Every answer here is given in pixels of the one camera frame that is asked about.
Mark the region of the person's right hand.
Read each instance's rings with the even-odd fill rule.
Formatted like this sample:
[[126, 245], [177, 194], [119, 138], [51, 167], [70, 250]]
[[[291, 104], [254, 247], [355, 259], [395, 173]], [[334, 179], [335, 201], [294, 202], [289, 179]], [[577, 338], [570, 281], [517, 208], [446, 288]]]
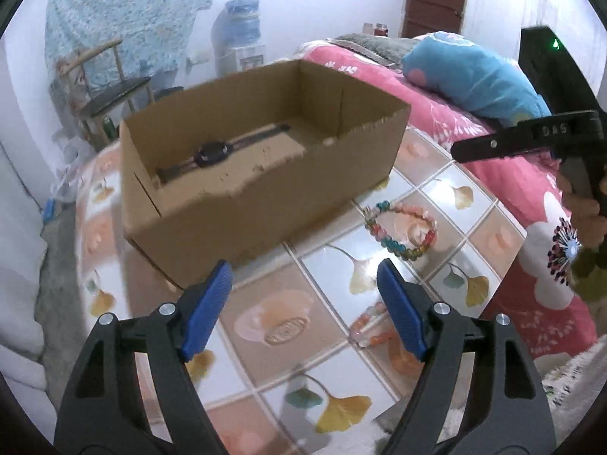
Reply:
[[580, 243], [589, 249], [601, 245], [607, 232], [607, 220], [600, 215], [598, 201], [574, 194], [562, 171], [557, 175], [557, 185], [562, 192], [562, 205], [571, 213], [571, 224]]

